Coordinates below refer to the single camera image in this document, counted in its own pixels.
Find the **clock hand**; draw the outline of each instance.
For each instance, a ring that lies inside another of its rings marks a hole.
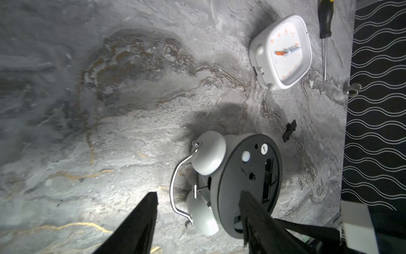
[[[300,47],[292,46],[284,51],[275,51],[275,55],[277,56],[288,56],[291,53],[295,52],[296,50],[300,49]]]

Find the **screwdriver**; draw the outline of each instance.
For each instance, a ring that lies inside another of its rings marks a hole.
[[[327,78],[327,38],[331,36],[331,19],[334,13],[333,0],[321,0],[319,5],[319,25],[320,25],[320,39],[324,41],[323,53],[323,75],[324,80]]]

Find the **clock face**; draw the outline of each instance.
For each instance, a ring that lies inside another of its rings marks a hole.
[[[296,27],[291,22],[279,26],[270,39],[270,53],[281,81],[289,78],[302,64],[303,54]]]

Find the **square alarm clock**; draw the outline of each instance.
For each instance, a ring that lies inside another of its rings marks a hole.
[[[252,40],[249,57],[262,87],[280,90],[293,86],[311,65],[305,21],[291,15],[271,24]]]

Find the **marble surface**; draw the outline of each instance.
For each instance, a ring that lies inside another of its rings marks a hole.
[[[249,42],[294,13],[312,66],[271,93]],[[316,0],[2,1],[0,252],[92,253],[156,191],[153,253],[246,253],[224,230],[184,228],[171,208],[174,165],[207,130],[273,138],[283,183],[272,215],[324,225],[339,211],[354,13],[355,0],[335,2],[323,82]],[[180,207],[191,172],[177,178]]]

